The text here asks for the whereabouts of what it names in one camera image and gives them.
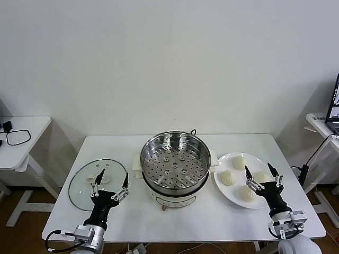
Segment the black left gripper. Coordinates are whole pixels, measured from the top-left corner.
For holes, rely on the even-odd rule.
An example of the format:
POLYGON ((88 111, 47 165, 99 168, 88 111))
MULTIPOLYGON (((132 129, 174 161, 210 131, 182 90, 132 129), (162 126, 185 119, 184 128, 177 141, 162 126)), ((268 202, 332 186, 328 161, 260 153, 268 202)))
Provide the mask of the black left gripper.
POLYGON ((98 191, 98 186, 101 184, 104 173, 105 169, 96 176, 94 183, 91 183, 91 200, 94 203, 94 207, 90 217, 84 221, 84 225, 107 226, 110 209, 118 206, 129 194, 129 174, 126 174, 121 190, 117 193, 105 190, 98 191))

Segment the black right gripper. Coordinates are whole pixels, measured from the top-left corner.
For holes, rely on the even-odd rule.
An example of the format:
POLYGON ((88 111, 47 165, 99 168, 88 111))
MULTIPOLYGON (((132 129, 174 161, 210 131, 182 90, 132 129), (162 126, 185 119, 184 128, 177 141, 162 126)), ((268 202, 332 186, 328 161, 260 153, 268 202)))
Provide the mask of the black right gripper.
POLYGON ((257 183, 253 176, 245 166, 245 175, 246 175, 246 185, 258 196, 263 197, 269 208, 269 216, 274 216, 281 212, 291 212, 291 208, 286 204, 286 202, 282 199, 281 193, 284 190, 284 186, 282 184, 283 176, 278 173, 276 168, 274 168, 269 162, 267 166, 274 178, 274 181, 271 182, 263 182, 257 183))

